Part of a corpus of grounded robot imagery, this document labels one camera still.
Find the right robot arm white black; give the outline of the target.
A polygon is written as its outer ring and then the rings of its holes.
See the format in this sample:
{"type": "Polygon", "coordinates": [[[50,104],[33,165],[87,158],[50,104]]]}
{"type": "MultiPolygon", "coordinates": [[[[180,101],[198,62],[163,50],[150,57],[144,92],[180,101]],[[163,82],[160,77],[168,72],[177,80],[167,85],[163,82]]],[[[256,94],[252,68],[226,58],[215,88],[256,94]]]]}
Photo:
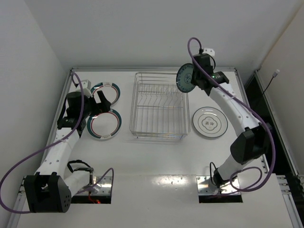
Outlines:
{"type": "Polygon", "coordinates": [[[271,128],[255,111],[235,96],[232,85],[224,73],[207,72],[203,68],[206,58],[208,54],[205,53],[191,57],[191,84],[199,87],[218,104],[237,136],[230,146],[230,155],[215,169],[211,180],[216,187],[232,182],[239,173],[249,170],[248,164],[271,149],[272,161],[265,179],[243,189],[236,188],[242,192],[256,191],[266,184],[275,166],[276,146],[271,128]]]}

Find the small blue patterned plate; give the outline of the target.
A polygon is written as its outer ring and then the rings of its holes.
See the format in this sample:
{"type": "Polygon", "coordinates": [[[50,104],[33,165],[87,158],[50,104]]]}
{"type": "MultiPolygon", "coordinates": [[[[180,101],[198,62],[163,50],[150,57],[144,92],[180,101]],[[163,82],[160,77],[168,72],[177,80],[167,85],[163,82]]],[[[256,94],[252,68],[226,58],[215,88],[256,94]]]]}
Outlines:
{"type": "Polygon", "coordinates": [[[193,64],[186,63],[180,67],[176,74],[176,86],[183,93],[189,93],[195,85],[191,83],[193,73],[193,64]]]}

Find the white plate with grey rim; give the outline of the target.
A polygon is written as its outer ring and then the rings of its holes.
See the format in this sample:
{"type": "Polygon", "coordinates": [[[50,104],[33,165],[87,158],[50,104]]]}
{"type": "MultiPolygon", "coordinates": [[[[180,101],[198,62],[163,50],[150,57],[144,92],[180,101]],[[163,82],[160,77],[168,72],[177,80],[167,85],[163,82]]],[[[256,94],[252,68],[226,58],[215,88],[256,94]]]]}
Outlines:
{"type": "Polygon", "coordinates": [[[202,107],[193,114],[194,129],[207,138],[219,138],[228,129],[228,119],[222,111],[214,107],[202,107]]]}

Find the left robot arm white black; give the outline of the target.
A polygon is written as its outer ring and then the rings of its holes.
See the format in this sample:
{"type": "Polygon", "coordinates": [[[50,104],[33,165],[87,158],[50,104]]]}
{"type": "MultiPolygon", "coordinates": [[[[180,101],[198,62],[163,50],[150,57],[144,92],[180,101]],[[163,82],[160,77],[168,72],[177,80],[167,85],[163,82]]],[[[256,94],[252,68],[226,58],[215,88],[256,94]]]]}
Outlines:
{"type": "Polygon", "coordinates": [[[100,102],[95,101],[90,90],[68,93],[57,121],[55,145],[34,175],[26,176],[24,188],[31,213],[65,213],[72,197],[81,189],[93,188],[94,169],[76,168],[64,179],[70,154],[86,126],[86,118],[110,111],[111,103],[102,91],[97,92],[100,102]]]}

